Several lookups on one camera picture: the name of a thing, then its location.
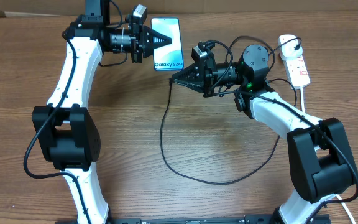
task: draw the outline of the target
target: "cable tie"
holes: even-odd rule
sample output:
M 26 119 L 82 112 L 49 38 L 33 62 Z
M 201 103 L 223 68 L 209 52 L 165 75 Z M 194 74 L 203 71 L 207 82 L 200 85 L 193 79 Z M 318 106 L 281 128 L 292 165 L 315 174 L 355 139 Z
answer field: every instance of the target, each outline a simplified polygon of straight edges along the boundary
M 124 44 L 123 44 L 123 42 L 124 42 L 124 29 L 125 29 L 125 27 L 123 27 L 123 28 L 122 28 L 122 36 L 121 36 L 121 53 L 123 53 L 122 48 L 124 47 Z

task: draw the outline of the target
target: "cardboard background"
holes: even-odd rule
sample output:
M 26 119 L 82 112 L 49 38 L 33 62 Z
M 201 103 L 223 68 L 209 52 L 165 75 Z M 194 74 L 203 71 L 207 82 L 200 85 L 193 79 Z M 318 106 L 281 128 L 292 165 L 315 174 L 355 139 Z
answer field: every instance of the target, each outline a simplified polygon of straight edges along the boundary
M 85 0 L 0 0 L 0 17 L 77 16 Z M 123 14 L 137 4 L 147 6 L 149 14 L 209 13 L 250 11 L 338 11 L 358 10 L 358 0 L 115 0 Z M 117 14 L 111 8 L 111 14 Z

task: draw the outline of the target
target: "white power strip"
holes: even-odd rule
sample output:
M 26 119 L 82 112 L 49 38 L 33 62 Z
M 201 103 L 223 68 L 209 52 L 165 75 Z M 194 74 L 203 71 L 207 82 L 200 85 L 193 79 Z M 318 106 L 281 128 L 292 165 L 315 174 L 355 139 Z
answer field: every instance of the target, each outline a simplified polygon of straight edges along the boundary
M 285 42 L 296 38 L 292 34 L 281 35 L 278 38 L 278 44 L 282 45 Z M 302 46 L 295 50 L 299 44 L 298 40 L 290 41 L 280 47 L 280 56 L 283 59 L 285 71 L 287 72 L 288 81 L 292 83 L 296 90 L 300 90 L 301 95 L 301 109 L 306 112 L 304 103 L 303 88 L 310 84 L 310 77 L 306 68 L 305 61 L 303 60 Z

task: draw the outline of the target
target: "wooden surface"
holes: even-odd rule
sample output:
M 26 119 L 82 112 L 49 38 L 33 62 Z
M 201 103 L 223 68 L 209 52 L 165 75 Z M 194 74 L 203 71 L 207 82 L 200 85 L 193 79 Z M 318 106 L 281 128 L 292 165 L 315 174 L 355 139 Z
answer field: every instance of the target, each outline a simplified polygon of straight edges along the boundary
M 185 64 L 200 40 L 226 44 L 238 35 L 253 35 L 277 45 L 277 37 L 303 38 L 312 83 L 305 89 L 306 110 L 345 127 L 358 167 L 358 11 L 203 14 L 177 16 Z M 31 112 L 52 94 L 65 58 L 60 37 L 72 17 L 0 19 L 0 223 L 53 223 L 75 219 L 76 210 L 61 177 L 35 180 L 22 168 L 34 135 Z M 251 41 L 234 48 L 235 61 Z M 223 61 L 223 48 L 214 49 Z M 103 63 L 123 55 L 106 54 Z M 116 218 L 235 217 L 272 213 L 292 192 L 287 144 L 280 141 L 272 160 L 246 180 L 212 186 L 169 171 L 160 154 L 158 135 L 167 104 L 168 72 L 155 72 L 152 57 L 142 64 L 98 68 L 89 110 L 102 142 L 98 176 L 104 198 Z M 268 78 L 285 78 L 280 59 Z M 288 101 L 286 83 L 273 87 Z M 238 113 L 233 96 L 205 99 L 173 86 L 164 145 L 172 167 L 184 174 L 227 181 L 258 167 L 269 156 L 276 134 Z M 36 174 L 55 172 L 38 143 L 29 167 Z M 353 194 L 351 187 L 343 197 Z M 358 199 L 348 203 L 358 222 Z M 323 212 L 333 223 L 349 223 L 340 205 Z

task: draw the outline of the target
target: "samsung phone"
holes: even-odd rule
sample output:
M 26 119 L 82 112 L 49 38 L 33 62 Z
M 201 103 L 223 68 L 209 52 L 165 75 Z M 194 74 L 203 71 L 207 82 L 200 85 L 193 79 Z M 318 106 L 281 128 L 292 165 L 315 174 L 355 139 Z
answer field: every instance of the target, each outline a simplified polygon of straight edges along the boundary
M 179 19 L 153 18 L 152 29 L 172 38 L 172 44 L 154 49 L 154 69 L 182 70 L 185 65 L 181 49 Z

